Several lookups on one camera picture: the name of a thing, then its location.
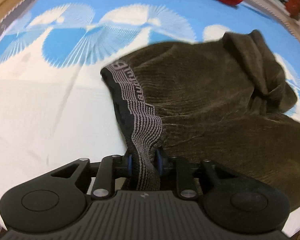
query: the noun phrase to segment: blue and white bed sheet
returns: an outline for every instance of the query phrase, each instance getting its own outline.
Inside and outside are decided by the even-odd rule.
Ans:
[[[74,159],[100,161],[125,152],[99,74],[107,63],[152,43],[205,42],[226,31],[254,29],[262,32],[298,95],[286,114],[300,122],[300,43],[248,4],[38,0],[0,38],[0,197]],[[9,165],[13,179],[2,171]]]

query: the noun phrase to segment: dark brown fabric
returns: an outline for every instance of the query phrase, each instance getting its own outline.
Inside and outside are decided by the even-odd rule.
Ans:
[[[284,191],[292,210],[300,206],[300,123],[281,114],[297,97],[258,31],[155,44],[120,61],[161,118],[167,155],[215,160]]]

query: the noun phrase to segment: round button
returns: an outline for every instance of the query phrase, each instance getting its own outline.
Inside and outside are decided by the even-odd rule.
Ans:
[[[55,207],[59,196],[49,190],[36,190],[29,192],[22,198],[22,205],[31,211],[46,211]]]
[[[231,203],[242,211],[258,212],[266,208],[268,200],[260,193],[243,191],[233,194]]]
[[[96,197],[106,197],[109,195],[109,191],[107,191],[106,189],[104,188],[99,188],[99,189],[96,189],[93,191],[93,194],[96,196]]]
[[[185,197],[185,198],[193,198],[197,195],[197,193],[192,190],[192,189],[185,189],[183,191],[181,191],[181,196]]]

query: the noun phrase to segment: white pattern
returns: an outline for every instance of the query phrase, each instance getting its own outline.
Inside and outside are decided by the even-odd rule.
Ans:
[[[291,66],[291,64],[288,61],[286,61],[281,55],[275,53],[274,56],[276,61],[282,66],[286,76],[286,80],[297,96],[296,104],[285,114],[290,116],[294,120],[300,122],[300,78],[297,72]]]
[[[195,40],[195,33],[188,21],[165,6],[133,4],[120,7],[106,13],[99,24],[151,26],[154,31],[178,40]]]
[[[83,27],[92,22],[94,14],[94,9],[87,4],[71,3],[56,22],[61,24],[62,28]]]
[[[5,62],[8,58],[13,57],[23,51],[26,47],[32,44],[42,33],[42,30],[33,30],[29,32],[11,34],[16,35],[16,37],[0,56],[0,64]]]
[[[29,26],[49,24],[56,21],[68,8],[70,4],[65,4],[45,11],[43,14],[34,18]]]
[[[125,47],[137,36],[138,31],[104,26],[100,31],[86,33],[76,44],[65,61],[57,67],[79,63],[95,64]]]
[[[220,40],[226,32],[230,32],[231,30],[223,25],[214,24],[209,25],[204,28],[202,32],[202,40],[204,42],[208,41],[218,41]]]
[[[17,19],[13,22],[12,28],[9,30],[8,34],[20,32],[20,30],[24,29],[28,22],[31,20],[31,13],[26,13],[20,19]]]

